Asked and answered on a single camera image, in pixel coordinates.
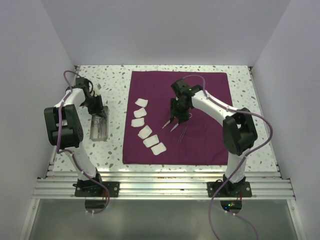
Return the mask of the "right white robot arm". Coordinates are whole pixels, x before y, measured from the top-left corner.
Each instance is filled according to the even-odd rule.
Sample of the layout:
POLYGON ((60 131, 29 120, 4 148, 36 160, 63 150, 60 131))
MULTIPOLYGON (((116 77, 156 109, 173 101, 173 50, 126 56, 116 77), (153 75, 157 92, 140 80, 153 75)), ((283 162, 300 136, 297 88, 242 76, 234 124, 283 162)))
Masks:
POLYGON ((235 196, 245 184, 245 161, 258 138, 257 130, 247 108, 237 109, 213 97, 204 86, 189 86, 185 79, 171 85, 175 98, 170 100, 170 119, 177 120, 175 130, 190 119, 189 109, 198 109, 222 126, 222 140, 228 151, 227 169, 218 187, 227 196, 235 196))

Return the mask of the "steel forceps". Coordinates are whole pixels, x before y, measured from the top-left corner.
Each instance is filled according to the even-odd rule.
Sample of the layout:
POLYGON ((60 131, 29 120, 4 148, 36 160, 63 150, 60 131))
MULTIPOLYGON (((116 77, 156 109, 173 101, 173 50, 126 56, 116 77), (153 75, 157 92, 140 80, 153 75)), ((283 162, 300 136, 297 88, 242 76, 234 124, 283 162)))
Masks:
POLYGON ((183 132, 181 133, 181 135, 180 135, 180 137, 179 137, 179 139, 178 139, 179 142, 181 142, 182 139, 183 139, 183 137, 185 136, 185 133, 186 133, 186 131, 187 131, 187 128, 188 128, 188 126, 186 126, 186 127, 184 128, 183 132))

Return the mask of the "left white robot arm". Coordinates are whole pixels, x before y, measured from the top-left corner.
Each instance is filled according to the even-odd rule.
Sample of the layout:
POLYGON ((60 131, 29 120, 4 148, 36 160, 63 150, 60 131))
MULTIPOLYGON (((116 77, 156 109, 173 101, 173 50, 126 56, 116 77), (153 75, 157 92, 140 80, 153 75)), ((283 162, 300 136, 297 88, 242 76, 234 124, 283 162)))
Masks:
POLYGON ((90 80, 76 78, 58 104, 44 109, 44 119, 50 144, 56 146, 58 154, 65 153, 77 171, 76 187, 86 185, 87 192, 96 197, 103 193, 104 184, 83 146, 84 131, 78 115, 78 109, 86 107, 91 116, 107 120, 102 97, 93 88, 90 80))

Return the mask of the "steel hemostat clamp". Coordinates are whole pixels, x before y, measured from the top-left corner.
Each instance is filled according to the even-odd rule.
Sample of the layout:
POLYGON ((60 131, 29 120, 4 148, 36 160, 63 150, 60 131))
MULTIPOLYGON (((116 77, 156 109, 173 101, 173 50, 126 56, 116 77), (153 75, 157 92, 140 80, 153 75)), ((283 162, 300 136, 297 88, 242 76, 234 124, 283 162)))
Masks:
POLYGON ((93 129, 94 129, 95 132, 97 132, 97 135, 100 134, 100 119, 96 118, 93 121, 93 129))

